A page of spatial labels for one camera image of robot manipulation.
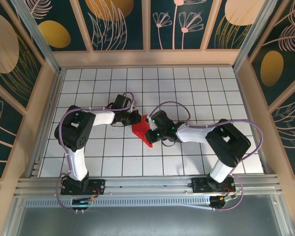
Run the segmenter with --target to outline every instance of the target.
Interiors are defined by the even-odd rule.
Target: metal frame
[[[247,33],[244,42],[242,43],[239,53],[234,62],[234,71],[237,72],[244,60],[246,59],[250,49],[257,40],[260,32],[264,28],[268,18],[270,17],[272,11],[275,8],[277,0],[266,0],[259,12],[254,24],[251,26],[249,32]]]
[[[199,208],[199,210],[208,209],[206,205],[209,196],[216,194],[194,194],[192,188],[187,187],[192,177],[195,176],[108,177],[106,178],[104,195],[96,198],[90,208],[185,206]],[[295,235],[277,176],[238,175],[238,177],[242,181],[245,195],[270,195],[282,235]],[[26,207],[60,207],[55,197],[56,182],[57,178],[20,179],[2,235],[16,235]],[[237,194],[240,195],[240,185],[237,181],[235,183]],[[72,197],[61,196],[60,200],[65,206],[71,206]]]

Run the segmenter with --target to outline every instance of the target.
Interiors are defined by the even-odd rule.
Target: gold circle
[[[236,26],[247,26],[254,23],[264,0],[227,0],[225,17]]]
[[[0,15],[0,73],[10,73],[18,60],[18,36],[11,24]]]
[[[71,43],[69,32],[56,21],[44,21],[38,27],[50,46],[65,48]]]
[[[261,63],[261,81],[265,86],[273,86],[280,79],[284,67],[282,55],[277,51],[268,52]]]
[[[113,5],[116,10],[118,8],[123,13],[124,18],[126,18],[133,9],[133,0],[85,0],[90,11],[99,19],[105,21],[112,21],[113,17]]]

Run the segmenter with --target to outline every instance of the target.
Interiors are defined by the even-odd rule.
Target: purple cable
[[[61,118],[60,120],[60,123],[59,123],[59,141],[60,141],[60,145],[62,146],[62,148],[64,149],[64,151],[66,152],[66,157],[67,157],[67,161],[68,161],[68,165],[69,165],[69,173],[72,171],[72,163],[71,163],[71,160],[69,158],[69,150],[67,149],[67,147],[64,145],[63,143],[63,140],[62,140],[62,124],[63,124],[63,121],[64,119],[66,118],[67,115],[69,115],[70,113],[73,113],[73,112],[78,112],[78,111],[85,111],[85,110],[88,110],[88,111],[111,111],[111,112],[118,112],[118,111],[124,111],[124,110],[128,110],[132,107],[133,103],[134,103],[134,95],[133,93],[131,92],[125,92],[123,95],[125,94],[130,94],[132,96],[132,101],[131,103],[125,107],[125,108],[120,108],[120,109],[111,109],[111,108],[106,108],[106,107],[101,107],[101,108],[76,108],[76,109],[73,109],[73,110],[70,110],[70,111],[67,111],[63,117]],[[68,175],[69,173],[61,173],[60,176],[58,177],[58,180],[57,180],[57,183],[56,183],[56,198],[57,198],[57,201],[59,203],[59,205],[62,207],[62,208],[65,208],[69,211],[72,211],[72,212],[76,212],[75,210],[72,210],[70,208],[67,208],[66,206],[64,206],[61,201],[60,201],[60,198],[59,198],[59,193],[58,193],[58,186],[59,186],[59,183],[60,183],[60,180],[61,180],[61,176],[62,175]]]
[[[235,175],[232,175],[232,176],[234,176],[235,177],[235,179],[237,179],[237,181],[239,182],[239,184],[240,184],[240,187],[241,187],[241,196],[240,196],[240,199],[239,199],[239,201],[234,205],[234,206],[232,206],[232,207],[229,207],[229,208],[222,208],[222,209],[219,209],[220,211],[225,211],[225,210],[231,210],[231,209],[234,209],[235,207],[237,207],[240,203],[241,203],[241,201],[242,201],[242,199],[243,199],[243,197],[244,197],[244,188],[243,188],[243,186],[242,186],[242,182],[240,181],[240,179],[237,177],[237,176],[235,176]]]

